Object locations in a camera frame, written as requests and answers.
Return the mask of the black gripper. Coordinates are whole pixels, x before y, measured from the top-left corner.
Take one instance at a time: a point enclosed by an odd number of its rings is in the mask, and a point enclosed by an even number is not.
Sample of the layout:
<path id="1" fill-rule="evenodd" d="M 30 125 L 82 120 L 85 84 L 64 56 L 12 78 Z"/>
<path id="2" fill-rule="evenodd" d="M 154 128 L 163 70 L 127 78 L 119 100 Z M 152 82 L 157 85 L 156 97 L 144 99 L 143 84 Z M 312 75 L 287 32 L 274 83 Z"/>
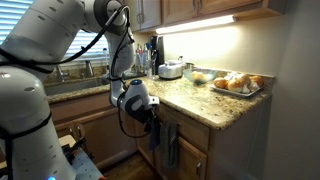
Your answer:
<path id="1" fill-rule="evenodd" d="M 145 131 L 153 131 L 160 128 L 159 119 L 153 108 L 148 110 L 143 110 L 142 108 L 139 108 L 138 110 L 128 110 L 127 113 L 143 124 L 145 126 Z"/>

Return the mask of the grey robot base table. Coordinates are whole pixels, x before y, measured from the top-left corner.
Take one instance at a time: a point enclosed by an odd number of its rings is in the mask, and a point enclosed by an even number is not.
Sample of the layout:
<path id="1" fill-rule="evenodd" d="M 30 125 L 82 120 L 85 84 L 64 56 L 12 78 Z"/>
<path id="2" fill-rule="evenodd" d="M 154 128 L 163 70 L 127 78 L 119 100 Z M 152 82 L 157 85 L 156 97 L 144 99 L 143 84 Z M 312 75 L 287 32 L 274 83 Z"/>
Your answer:
<path id="1" fill-rule="evenodd" d="M 107 180 L 83 150 L 85 138 L 75 140 L 71 135 L 59 139 L 60 145 L 69 163 L 75 170 L 75 180 Z"/>

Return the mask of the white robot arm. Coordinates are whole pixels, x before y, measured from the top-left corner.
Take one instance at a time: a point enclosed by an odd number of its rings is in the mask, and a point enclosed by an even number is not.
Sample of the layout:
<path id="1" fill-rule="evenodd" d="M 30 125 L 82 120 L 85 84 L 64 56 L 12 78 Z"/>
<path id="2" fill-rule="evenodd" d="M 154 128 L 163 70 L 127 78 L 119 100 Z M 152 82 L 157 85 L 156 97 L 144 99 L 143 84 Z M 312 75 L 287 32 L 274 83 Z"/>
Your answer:
<path id="1" fill-rule="evenodd" d="M 33 0 L 1 44 L 1 180 L 76 180 L 52 118 L 47 88 L 60 64 L 69 63 L 105 38 L 110 47 L 110 102 L 151 127 L 159 99 L 145 83 L 129 86 L 133 65 L 130 7 L 120 0 Z"/>

